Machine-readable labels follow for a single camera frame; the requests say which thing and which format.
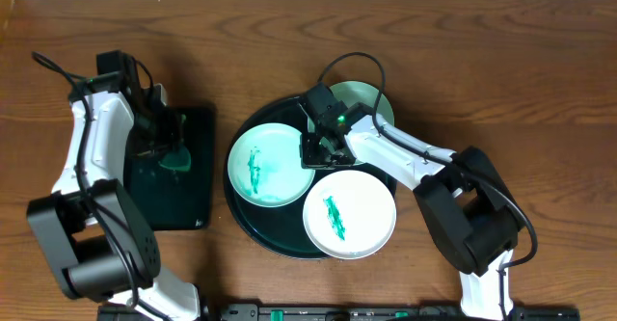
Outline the green sponge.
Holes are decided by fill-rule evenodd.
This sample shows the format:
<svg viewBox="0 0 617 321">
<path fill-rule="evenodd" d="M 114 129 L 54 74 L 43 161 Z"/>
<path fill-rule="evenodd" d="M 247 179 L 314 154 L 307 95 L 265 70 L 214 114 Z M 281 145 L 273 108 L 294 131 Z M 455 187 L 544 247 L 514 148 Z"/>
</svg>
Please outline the green sponge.
<svg viewBox="0 0 617 321">
<path fill-rule="evenodd" d="M 187 173 L 191 169 L 192 157 L 184 144 L 185 116 L 167 111 L 163 116 L 161 132 L 161 157 L 158 165 L 166 170 Z"/>
</svg>

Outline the mint plate stained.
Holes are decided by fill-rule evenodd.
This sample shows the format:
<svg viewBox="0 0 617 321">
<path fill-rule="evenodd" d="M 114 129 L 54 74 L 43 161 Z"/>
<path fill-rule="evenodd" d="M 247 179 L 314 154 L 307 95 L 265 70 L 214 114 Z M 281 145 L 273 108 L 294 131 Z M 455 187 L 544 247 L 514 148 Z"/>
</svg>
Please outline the mint plate stained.
<svg viewBox="0 0 617 321">
<path fill-rule="evenodd" d="M 243 133 L 228 155 L 228 179 L 233 190 L 244 201 L 266 208 L 298 200 L 315 176 L 314 170 L 302 167 L 301 136 L 298 129 L 274 122 Z"/>
</svg>

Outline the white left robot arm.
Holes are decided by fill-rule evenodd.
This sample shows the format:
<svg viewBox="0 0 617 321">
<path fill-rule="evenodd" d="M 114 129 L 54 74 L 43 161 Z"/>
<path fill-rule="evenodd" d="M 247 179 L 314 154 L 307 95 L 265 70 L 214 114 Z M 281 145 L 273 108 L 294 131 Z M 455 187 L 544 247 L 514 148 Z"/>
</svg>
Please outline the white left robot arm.
<svg viewBox="0 0 617 321">
<path fill-rule="evenodd" d="M 196 320 L 197 288 L 161 263 L 153 230 L 123 186 L 134 125 L 120 93 L 71 104 L 65 167 L 49 196 L 29 203 L 27 221 L 62 292 L 133 308 L 151 320 Z"/>
</svg>

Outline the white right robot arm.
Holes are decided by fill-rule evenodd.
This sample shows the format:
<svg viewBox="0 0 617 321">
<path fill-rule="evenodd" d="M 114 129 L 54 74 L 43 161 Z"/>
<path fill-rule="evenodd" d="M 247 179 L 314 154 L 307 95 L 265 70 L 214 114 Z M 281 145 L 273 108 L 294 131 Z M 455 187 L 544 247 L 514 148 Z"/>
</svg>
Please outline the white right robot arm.
<svg viewBox="0 0 617 321">
<path fill-rule="evenodd" d="M 507 320 L 513 309 L 508 273 L 518 235 L 533 225 L 488 156 L 476 147 L 457 153 L 435 147 L 387 122 L 365 104 L 302 104 L 315 126 L 302 141 L 303 165 L 333 169 L 364 162 L 413 191 L 434 244 L 461 276 L 468 317 Z"/>
</svg>

